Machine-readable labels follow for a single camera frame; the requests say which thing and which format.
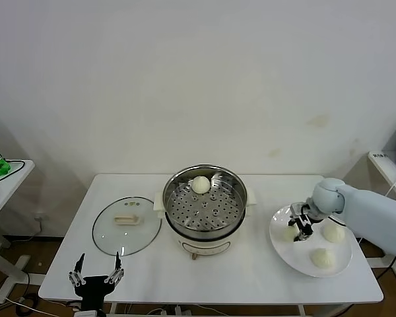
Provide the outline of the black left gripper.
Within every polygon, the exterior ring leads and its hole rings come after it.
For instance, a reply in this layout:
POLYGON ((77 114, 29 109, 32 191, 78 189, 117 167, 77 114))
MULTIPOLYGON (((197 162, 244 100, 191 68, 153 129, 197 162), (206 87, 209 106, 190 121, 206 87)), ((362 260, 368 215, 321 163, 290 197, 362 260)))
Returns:
POLYGON ((102 310, 106 295, 114 291, 114 283, 119 283, 124 276, 119 252, 115 255, 115 268, 107 275, 83 278, 81 271, 85 253, 75 264, 73 271, 69 272, 69 280, 75 286, 75 294, 82 298, 81 310, 102 310))

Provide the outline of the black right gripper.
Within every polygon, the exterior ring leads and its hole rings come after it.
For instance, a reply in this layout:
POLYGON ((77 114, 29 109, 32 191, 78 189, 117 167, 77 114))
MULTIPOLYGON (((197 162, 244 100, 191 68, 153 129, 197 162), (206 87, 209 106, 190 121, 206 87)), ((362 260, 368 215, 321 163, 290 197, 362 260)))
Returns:
POLYGON ((294 241, 307 240, 312 235, 312 224, 319 222, 317 215, 313 212, 309 203, 292 203, 289 210, 290 219, 288 226, 297 225, 299 229, 299 233, 294 237, 294 241))

